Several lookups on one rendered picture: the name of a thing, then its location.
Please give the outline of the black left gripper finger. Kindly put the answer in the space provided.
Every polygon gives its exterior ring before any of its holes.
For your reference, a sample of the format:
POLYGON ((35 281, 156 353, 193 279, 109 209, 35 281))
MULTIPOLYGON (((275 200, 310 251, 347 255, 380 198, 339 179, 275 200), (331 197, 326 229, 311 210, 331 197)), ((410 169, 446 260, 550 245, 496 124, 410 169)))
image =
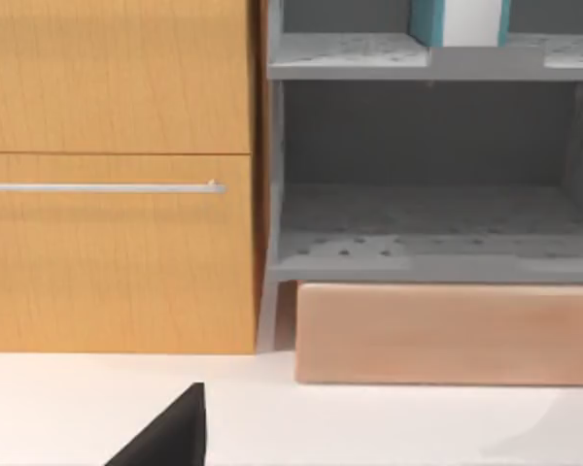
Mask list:
POLYGON ((193 383, 104 466, 205 466, 205 384, 193 383))

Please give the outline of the wooden cupboard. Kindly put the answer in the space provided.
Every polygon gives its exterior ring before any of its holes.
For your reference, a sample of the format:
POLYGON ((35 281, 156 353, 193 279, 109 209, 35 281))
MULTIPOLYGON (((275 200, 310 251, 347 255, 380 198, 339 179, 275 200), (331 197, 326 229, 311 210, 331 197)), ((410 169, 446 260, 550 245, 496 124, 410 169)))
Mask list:
MULTIPOLYGON (((261 285, 265 262, 265 231, 269 220, 266 211, 269 194, 266 188, 267 134, 266 118, 266 86, 265 86, 265 52, 264 52, 264 18, 263 0, 248 0, 249 3, 249 68, 251 77, 251 103, 253 109, 251 148, 245 153, 58 153, 58 152, 0 152, 0 154, 58 154, 58 155, 247 155, 253 164, 252 193, 253 193, 253 228, 254 228, 254 258, 255 258, 255 285, 257 305, 257 329, 261 301, 261 285)), ((118 353, 118 352, 58 352, 58 353, 118 353)), ((222 353, 222 354, 251 354, 251 353, 222 353)))

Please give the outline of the pale wooden drawer front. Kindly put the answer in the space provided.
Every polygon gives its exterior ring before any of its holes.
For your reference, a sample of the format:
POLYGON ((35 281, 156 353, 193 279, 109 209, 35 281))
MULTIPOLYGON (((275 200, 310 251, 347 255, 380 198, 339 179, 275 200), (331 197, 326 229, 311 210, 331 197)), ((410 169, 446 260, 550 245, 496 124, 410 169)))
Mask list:
POLYGON ((583 386, 583 285, 303 283, 302 383, 583 386))

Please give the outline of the plain wooden drawer front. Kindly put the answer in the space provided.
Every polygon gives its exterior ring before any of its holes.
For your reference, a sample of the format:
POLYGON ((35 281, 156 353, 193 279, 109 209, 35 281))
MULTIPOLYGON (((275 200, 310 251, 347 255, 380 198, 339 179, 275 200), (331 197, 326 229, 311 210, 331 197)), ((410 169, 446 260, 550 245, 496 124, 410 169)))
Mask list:
POLYGON ((0 152, 245 153, 248 0, 0 0, 0 152))

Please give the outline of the grey pierced shelf unit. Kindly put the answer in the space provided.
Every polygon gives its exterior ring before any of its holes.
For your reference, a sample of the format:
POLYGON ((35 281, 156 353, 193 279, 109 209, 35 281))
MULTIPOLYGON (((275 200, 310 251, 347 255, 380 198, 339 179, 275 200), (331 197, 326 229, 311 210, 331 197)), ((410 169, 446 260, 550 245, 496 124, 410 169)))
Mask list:
POLYGON ((511 0, 502 47, 431 48, 411 0, 263 0, 282 283, 583 285, 583 0, 511 0))

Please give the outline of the teal and white book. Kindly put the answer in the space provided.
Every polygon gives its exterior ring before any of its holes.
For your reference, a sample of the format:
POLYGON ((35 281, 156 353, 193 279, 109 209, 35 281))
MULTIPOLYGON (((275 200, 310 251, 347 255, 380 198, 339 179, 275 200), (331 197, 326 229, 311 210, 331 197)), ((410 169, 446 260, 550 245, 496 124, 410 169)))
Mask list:
POLYGON ((511 0, 411 0, 408 33, 431 48, 502 47, 511 0))

